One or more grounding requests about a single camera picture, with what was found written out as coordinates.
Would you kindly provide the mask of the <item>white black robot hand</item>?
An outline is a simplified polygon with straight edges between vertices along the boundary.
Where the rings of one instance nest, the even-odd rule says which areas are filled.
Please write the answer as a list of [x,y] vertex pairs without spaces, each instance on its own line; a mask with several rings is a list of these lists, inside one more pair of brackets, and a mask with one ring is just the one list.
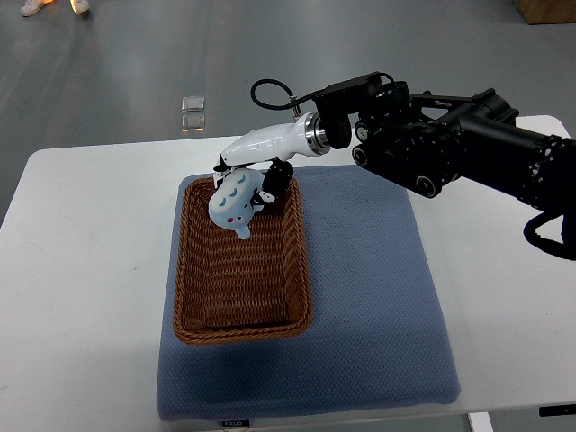
[[261,162],[269,162],[273,177],[265,181],[262,190],[253,195],[253,203],[265,205],[279,198],[288,182],[280,177],[287,162],[296,155],[315,158],[327,154],[329,141],[315,112],[301,115],[292,123],[252,130],[227,146],[213,169],[213,182],[220,187],[231,172]]

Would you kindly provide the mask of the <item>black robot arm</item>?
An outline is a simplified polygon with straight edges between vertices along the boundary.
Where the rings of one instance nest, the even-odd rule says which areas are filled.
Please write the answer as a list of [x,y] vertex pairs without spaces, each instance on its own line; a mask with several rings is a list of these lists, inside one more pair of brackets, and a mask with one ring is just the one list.
[[352,137],[363,169],[427,198],[463,176],[540,211],[523,229],[528,243],[575,258],[575,142],[524,130],[518,111],[493,89],[472,97],[411,94],[384,73],[316,92],[328,144]]

